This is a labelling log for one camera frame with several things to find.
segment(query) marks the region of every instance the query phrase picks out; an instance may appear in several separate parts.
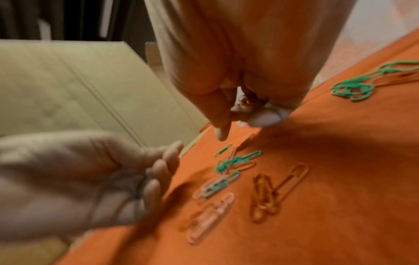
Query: person's right hand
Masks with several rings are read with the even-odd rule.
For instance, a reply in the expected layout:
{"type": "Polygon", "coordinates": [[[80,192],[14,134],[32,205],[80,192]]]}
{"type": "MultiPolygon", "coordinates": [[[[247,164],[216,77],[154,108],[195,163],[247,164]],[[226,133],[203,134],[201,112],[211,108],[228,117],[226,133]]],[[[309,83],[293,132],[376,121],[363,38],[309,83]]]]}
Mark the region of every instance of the person's right hand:
{"type": "Polygon", "coordinates": [[[164,68],[218,128],[285,121],[311,87],[355,0],[146,0],[164,68]],[[237,87],[266,100],[249,114],[237,87]]]}

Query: hand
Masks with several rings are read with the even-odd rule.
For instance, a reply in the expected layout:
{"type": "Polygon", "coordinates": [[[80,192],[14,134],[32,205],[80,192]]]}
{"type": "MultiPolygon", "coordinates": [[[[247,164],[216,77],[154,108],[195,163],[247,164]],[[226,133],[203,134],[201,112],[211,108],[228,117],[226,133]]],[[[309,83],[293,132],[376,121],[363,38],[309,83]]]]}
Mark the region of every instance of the hand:
{"type": "Polygon", "coordinates": [[[146,0],[175,87],[225,140],[232,120],[285,121],[330,54],[355,0],[146,0]],[[234,105],[237,87],[267,102],[234,105]]]}
{"type": "Polygon", "coordinates": [[[1,138],[0,240],[142,221],[159,207],[182,147],[85,131],[1,138]]]}

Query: orange surface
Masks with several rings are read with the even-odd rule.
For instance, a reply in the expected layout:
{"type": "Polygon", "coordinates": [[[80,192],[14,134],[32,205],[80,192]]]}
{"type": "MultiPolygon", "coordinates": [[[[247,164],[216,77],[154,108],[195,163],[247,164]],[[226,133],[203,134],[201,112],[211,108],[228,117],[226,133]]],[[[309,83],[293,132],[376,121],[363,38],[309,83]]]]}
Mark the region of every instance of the orange surface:
{"type": "Polygon", "coordinates": [[[419,83],[377,88],[354,103],[330,87],[395,60],[419,60],[419,31],[370,56],[312,90],[284,125],[233,126],[226,142],[211,128],[182,158],[160,215],[136,227],[97,231],[59,265],[417,264],[419,260],[419,83]],[[236,200],[201,244],[178,230],[197,209],[193,191],[213,176],[226,143],[253,143],[239,155],[262,150],[257,166],[220,192],[236,200]],[[280,212],[253,224],[248,211],[251,178],[274,185],[298,162],[309,175],[280,212]]]}

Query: orange cloth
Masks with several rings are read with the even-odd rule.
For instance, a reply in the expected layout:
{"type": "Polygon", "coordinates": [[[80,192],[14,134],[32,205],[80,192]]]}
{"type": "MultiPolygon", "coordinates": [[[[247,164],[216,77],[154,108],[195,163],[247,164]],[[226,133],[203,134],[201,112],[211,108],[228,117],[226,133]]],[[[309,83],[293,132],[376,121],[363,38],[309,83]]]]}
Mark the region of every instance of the orange cloth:
{"type": "Polygon", "coordinates": [[[419,60],[419,31],[311,91],[284,125],[233,126],[218,142],[213,130],[182,158],[161,216],[137,227],[93,233],[59,265],[417,264],[419,261],[419,83],[378,87],[354,103],[330,87],[396,60],[419,60]],[[262,150],[257,166],[210,201],[235,194],[227,216],[191,246],[180,222],[197,206],[191,195],[213,176],[226,143],[262,150]],[[298,162],[310,173],[262,224],[250,222],[252,176],[274,185],[298,162]],[[157,227],[152,223],[159,219],[157,227]]]}

